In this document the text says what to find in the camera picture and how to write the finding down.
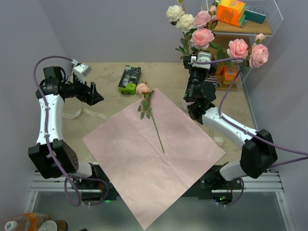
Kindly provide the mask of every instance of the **pink flower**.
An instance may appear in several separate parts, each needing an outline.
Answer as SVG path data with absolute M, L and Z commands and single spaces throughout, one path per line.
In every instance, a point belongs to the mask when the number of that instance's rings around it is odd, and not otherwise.
M 227 53 L 232 58 L 246 58 L 248 45 L 243 39 L 236 39 L 229 42 Z
M 217 11 L 216 6 L 211 6 L 209 11 Z M 194 23 L 197 28 L 203 28 L 206 26 L 208 22 L 217 20 L 217 15 L 213 15 L 212 17 L 209 15 L 208 11 L 200 11 L 194 19 Z
M 136 94 L 139 94 L 142 98 L 144 96 L 144 93 L 147 92 L 151 92 L 151 90 L 145 83 L 141 83 L 136 86 Z
M 268 58 L 269 58 L 268 48 L 263 44 L 255 45 L 252 48 L 252 53 L 249 59 L 249 65 L 251 67 L 260 67 L 268 61 Z
M 198 29 L 192 34 L 192 39 L 191 43 L 192 46 L 197 48 L 197 49 L 206 49 L 209 46 L 209 43 L 214 40 L 214 35 L 212 31 L 203 28 L 203 29 Z
M 264 39 L 266 39 L 267 35 L 263 35 L 263 34 L 258 34 L 255 37 L 255 41 L 257 41 L 258 39 L 260 40 L 260 42 L 262 42 Z

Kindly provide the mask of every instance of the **pink cloth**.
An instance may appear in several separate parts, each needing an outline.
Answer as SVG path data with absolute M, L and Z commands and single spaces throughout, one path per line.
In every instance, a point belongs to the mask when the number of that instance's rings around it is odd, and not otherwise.
M 224 154 L 214 141 L 160 90 L 152 119 L 140 120 L 141 100 L 83 138 L 143 229 L 151 225 Z

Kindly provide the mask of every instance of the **rose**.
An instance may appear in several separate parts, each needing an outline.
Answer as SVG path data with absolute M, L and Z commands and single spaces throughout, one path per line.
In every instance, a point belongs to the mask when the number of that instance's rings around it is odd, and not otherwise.
M 256 35 L 256 37 L 255 37 L 255 42 L 259 39 L 259 40 L 260 40 L 259 43 L 261 43 L 261 42 L 263 42 L 263 41 L 266 39 L 266 37 L 267 37 L 267 35 L 258 34 L 258 35 Z
M 181 6 L 174 5 L 174 6 L 169 6 L 166 16 L 167 20 L 169 22 L 176 22 L 178 19 L 184 14 L 184 10 Z
M 193 16 L 191 14 L 184 14 L 178 20 L 177 28 L 184 33 L 188 33 L 191 29 L 196 28 Z
M 260 67 L 268 61 L 269 51 L 263 44 L 253 46 L 252 52 L 249 58 L 250 67 Z
M 227 53 L 232 58 L 246 58 L 248 56 L 247 48 L 248 45 L 243 39 L 236 39 L 229 42 Z
M 216 6 L 211 6 L 210 10 L 211 12 L 216 11 Z M 197 16 L 194 19 L 194 23 L 196 24 L 197 28 L 203 28 L 206 26 L 206 24 L 210 21 L 217 20 L 217 16 L 213 15 L 211 16 L 208 11 L 200 11 Z
M 144 93 L 150 91 L 151 91 L 150 88 L 145 83 L 141 83 L 136 86 L 136 94 L 139 94 L 142 98 L 144 96 Z
M 209 46 L 209 43 L 214 40 L 214 35 L 212 31 L 203 28 L 203 29 L 198 29 L 192 34 L 192 39 L 191 43 L 192 46 L 197 48 L 197 49 L 206 49 Z

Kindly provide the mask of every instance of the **gray wall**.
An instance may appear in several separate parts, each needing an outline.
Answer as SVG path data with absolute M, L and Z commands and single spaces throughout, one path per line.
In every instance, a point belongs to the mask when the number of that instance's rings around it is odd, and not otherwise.
M 64 51 L 84 62 L 179 62 L 180 31 L 165 13 L 176 0 L 39 0 Z M 186 12 L 200 0 L 186 0 Z
M 0 7 L 0 229 L 23 213 L 35 170 L 27 150 L 39 131 L 32 69 L 47 55 L 65 55 L 37 0 L 2 0 Z M 62 64 L 63 62 L 46 62 Z M 42 78 L 42 67 L 38 78 Z
M 308 2 L 279 0 L 283 23 L 270 41 L 269 61 L 246 79 L 258 128 L 274 142 L 308 151 Z M 279 161 L 301 157 L 277 150 Z M 308 227 L 308 160 L 278 168 L 296 230 Z

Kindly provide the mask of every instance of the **beige tabletop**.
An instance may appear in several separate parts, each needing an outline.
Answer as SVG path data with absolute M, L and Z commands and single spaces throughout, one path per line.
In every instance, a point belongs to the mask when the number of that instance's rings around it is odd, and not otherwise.
M 74 115 L 81 108 L 87 108 L 93 112 L 101 113 L 111 117 L 131 103 L 140 98 L 139 95 L 122 95 L 118 92 L 117 86 L 122 77 L 126 65 L 140 66 L 141 79 L 146 79 L 151 89 L 159 88 L 179 108 L 184 108 L 183 95 L 185 93 L 188 70 L 184 69 L 182 63 L 87 63 L 92 72 L 87 76 L 88 84 L 96 83 L 97 91 L 104 97 L 104 101 L 94 106 L 88 106 L 77 99 L 65 100 L 64 113 Z M 238 91 L 230 92 L 222 108 L 223 113 L 240 123 L 253 128 L 253 121 L 247 106 L 244 93 L 240 84 L 237 84 Z M 219 105 L 225 91 L 216 91 L 217 99 L 213 102 Z M 76 152 L 80 161 L 96 163 L 82 138 L 97 128 L 105 120 L 90 116 L 86 113 L 75 119 L 63 118 L 64 141 Z M 225 144 L 222 148 L 227 153 L 217 164 L 224 164 L 229 161 L 239 160 L 241 148 L 228 140 L 223 134 L 200 125 L 211 137 L 221 137 Z

